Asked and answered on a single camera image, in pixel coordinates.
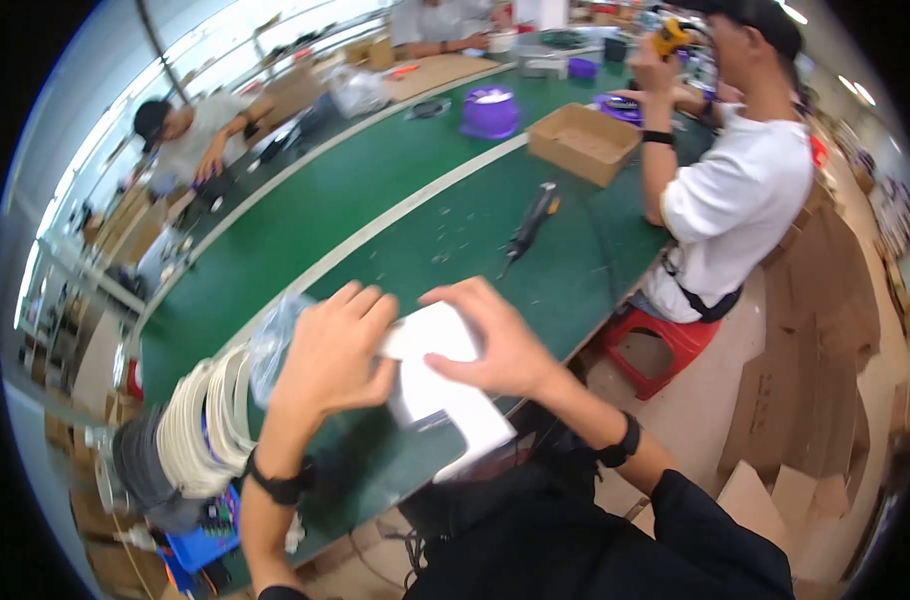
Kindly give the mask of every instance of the ceiling light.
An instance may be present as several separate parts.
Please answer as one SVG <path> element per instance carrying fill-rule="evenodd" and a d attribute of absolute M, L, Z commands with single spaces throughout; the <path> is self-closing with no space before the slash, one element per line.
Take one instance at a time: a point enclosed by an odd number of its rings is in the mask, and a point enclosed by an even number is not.
<path fill-rule="evenodd" d="M 808 24 L 808 19 L 805 18 L 805 15 L 801 14 L 800 12 L 798 12 L 791 6 L 788 6 L 787 4 L 785 4 L 785 0 L 774 0 L 774 1 L 781 5 L 781 9 L 783 11 L 785 11 L 785 14 L 788 15 L 788 17 L 795 19 L 798 23 L 801 23 L 802 25 Z"/>
<path fill-rule="evenodd" d="M 858 90 L 856 90 L 856 89 L 855 89 L 855 86 L 851 84 L 851 81 L 849 81 L 848 79 L 842 77 L 841 75 L 838 76 L 838 81 L 840 81 L 840 82 L 842 82 L 843 84 L 845 84 L 845 87 L 848 88 L 848 91 L 850 91 L 851 93 L 853 93 L 853 94 L 856 95 L 856 96 L 858 95 Z"/>
<path fill-rule="evenodd" d="M 863 98 L 869 101 L 870 105 L 874 106 L 874 99 L 871 97 L 871 94 L 865 91 L 862 85 L 857 81 L 855 82 L 855 89 L 858 90 L 858 93 L 861 94 Z"/>

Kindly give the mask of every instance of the yellow tool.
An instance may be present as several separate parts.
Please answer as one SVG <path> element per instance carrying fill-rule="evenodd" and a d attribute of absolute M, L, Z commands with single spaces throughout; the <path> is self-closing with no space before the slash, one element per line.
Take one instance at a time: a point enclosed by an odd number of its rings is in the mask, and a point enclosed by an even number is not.
<path fill-rule="evenodd" d="M 689 33 L 690 31 L 700 30 L 691 23 L 682 23 L 675 17 L 669 18 L 661 30 L 652 36 L 655 52 L 663 61 L 667 60 L 678 48 L 692 43 L 695 37 Z"/>

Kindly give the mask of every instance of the black shirt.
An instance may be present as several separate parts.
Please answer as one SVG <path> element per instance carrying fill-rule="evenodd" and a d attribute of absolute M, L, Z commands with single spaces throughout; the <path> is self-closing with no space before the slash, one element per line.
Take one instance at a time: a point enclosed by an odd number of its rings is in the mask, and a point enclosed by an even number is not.
<path fill-rule="evenodd" d="M 444 542 L 406 600 L 794 598 L 788 559 L 675 471 L 652 493 L 651 539 L 575 498 L 521 502 Z M 270 587 L 259 600 L 303 600 Z"/>

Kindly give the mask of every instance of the purple bowl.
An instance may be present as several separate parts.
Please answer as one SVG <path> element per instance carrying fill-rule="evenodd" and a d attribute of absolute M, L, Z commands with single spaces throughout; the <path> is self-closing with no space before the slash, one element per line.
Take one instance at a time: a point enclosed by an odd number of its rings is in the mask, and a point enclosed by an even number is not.
<path fill-rule="evenodd" d="M 598 75 L 598 64 L 585 58 L 569 58 L 568 75 L 580 79 L 594 79 Z"/>
<path fill-rule="evenodd" d="M 469 90 L 464 97 L 459 131 L 465 136 L 484 139 L 504 139 L 518 129 L 520 121 L 514 97 L 495 103 L 478 103 L 475 99 L 483 93 L 510 92 L 499 85 L 485 85 Z"/>
<path fill-rule="evenodd" d="M 614 117 L 619 121 L 625 121 L 626 123 L 640 127 L 642 123 L 641 111 L 635 109 L 616 110 L 615 108 L 608 107 L 605 105 L 605 100 L 611 97 L 610 94 L 601 94 L 595 96 L 592 100 L 598 105 L 599 110 L 609 117 Z"/>

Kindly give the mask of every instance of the clear plastic bag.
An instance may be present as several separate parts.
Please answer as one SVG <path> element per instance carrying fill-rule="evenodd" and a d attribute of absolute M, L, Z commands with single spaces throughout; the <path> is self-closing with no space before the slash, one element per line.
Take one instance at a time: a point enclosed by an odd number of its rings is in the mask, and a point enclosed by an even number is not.
<path fill-rule="evenodd" d="M 328 85 L 335 106 L 347 119 L 379 111 L 391 101 L 381 75 L 348 64 L 340 64 L 332 70 Z"/>
<path fill-rule="evenodd" d="M 294 324 L 298 315 L 309 306 L 315 305 L 313 298 L 304 294 L 287 293 L 277 306 L 258 323 L 258 328 L 248 342 L 248 357 L 251 360 L 251 378 L 248 385 L 255 404 L 268 410 L 271 391 L 278 380 L 281 367 L 292 344 Z"/>

